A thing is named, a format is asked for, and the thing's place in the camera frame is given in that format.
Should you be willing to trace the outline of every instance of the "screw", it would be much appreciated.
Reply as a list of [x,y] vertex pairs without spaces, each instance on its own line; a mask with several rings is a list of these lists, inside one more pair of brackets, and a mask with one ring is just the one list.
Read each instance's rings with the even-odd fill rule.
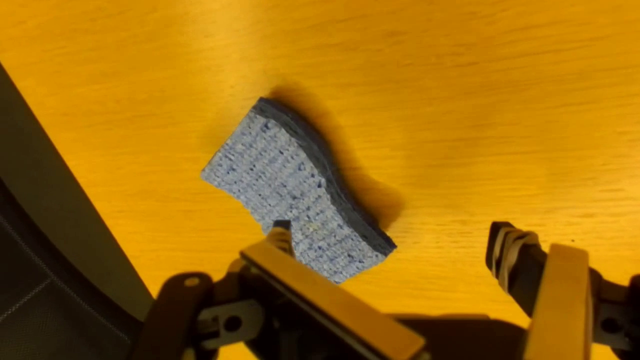
[[199,278],[199,276],[190,276],[190,278],[184,278],[183,284],[189,286],[189,288],[193,288],[193,286],[199,286],[199,284],[200,284],[200,278]]

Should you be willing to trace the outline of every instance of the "wood grain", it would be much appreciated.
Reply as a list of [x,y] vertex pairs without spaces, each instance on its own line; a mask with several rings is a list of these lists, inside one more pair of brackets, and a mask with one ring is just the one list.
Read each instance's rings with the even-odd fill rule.
[[401,246],[344,284],[380,311],[526,324],[483,264],[491,221],[580,246],[618,283],[640,268],[636,2],[7,0],[0,17],[0,61],[154,293],[220,276],[262,237],[199,172],[269,95],[327,134]]

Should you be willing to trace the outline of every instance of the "textured gray foam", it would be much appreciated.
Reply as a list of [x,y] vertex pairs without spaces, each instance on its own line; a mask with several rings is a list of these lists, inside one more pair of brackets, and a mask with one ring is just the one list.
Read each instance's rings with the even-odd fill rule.
[[269,232],[292,222],[295,255],[333,283],[378,264],[395,245],[350,201],[322,140],[300,116],[258,101],[203,178],[238,199]]

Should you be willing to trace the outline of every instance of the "wooden table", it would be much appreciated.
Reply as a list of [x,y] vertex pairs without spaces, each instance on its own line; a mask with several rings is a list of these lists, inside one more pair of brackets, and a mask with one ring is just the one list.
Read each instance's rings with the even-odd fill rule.
[[493,221],[586,248],[613,281],[640,273],[636,2],[13,0],[0,17],[0,61],[152,293],[220,278],[262,237],[200,180],[258,97],[327,134],[397,240],[344,284],[385,312],[525,326],[485,268]]

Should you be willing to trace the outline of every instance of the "gray sponge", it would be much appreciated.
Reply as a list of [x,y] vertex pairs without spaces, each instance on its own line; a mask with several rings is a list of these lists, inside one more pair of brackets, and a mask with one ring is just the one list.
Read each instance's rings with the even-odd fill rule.
[[238,199],[265,232],[290,221],[296,258],[333,283],[397,248],[346,193],[322,138],[281,103],[261,99],[203,178]]

